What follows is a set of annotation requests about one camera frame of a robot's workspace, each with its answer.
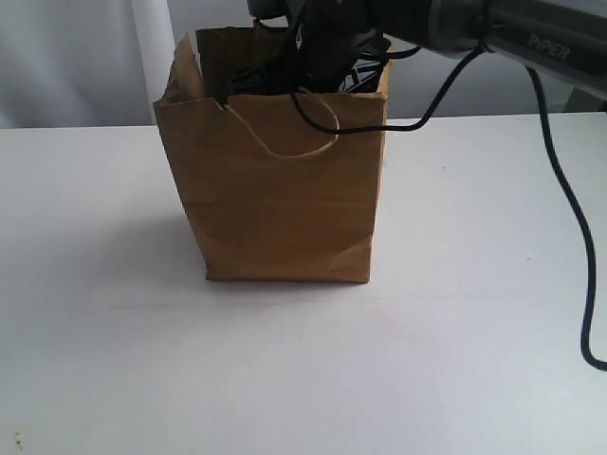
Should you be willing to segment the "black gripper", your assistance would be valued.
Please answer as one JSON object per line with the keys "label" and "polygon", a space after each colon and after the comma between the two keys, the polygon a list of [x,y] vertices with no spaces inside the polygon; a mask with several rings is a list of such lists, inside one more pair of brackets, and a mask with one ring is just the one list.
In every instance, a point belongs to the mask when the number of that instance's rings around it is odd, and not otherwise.
{"label": "black gripper", "polygon": [[322,11],[322,1],[305,1],[288,29],[279,53],[230,81],[232,95],[283,95],[303,87],[335,93],[364,56],[381,61],[387,40],[373,29],[357,32]]}

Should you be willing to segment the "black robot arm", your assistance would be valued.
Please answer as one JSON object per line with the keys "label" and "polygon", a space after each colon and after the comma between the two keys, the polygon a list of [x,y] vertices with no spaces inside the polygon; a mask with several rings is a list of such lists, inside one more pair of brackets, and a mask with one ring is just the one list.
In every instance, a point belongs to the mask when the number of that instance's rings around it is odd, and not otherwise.
{"label": "black robot arm", "polygon": [[445,56],[496,52],[606,96],[603,1],[250,1],[248,10],[288,21],[280,53],[261,67],[272,93],[334,92],[358,62],[407,57],[385,49],[393,37]]}

